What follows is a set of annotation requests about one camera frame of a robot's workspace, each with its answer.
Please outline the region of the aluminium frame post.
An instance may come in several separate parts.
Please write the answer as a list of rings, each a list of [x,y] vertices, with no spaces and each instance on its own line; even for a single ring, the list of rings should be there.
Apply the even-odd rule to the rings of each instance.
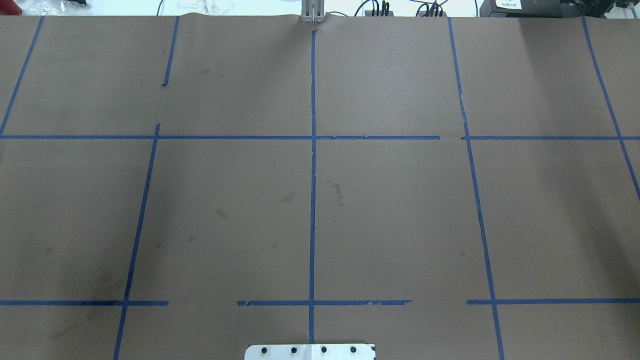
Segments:
[[[324,23],[326,19],[324,0],[302,0],[301,1],[301,22],[302,23]]]

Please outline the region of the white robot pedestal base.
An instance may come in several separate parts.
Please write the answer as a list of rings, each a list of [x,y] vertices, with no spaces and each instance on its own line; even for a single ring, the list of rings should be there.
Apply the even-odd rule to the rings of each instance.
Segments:
[[[247,347],[245,360],[375,360],[374,344],[254,344]]]

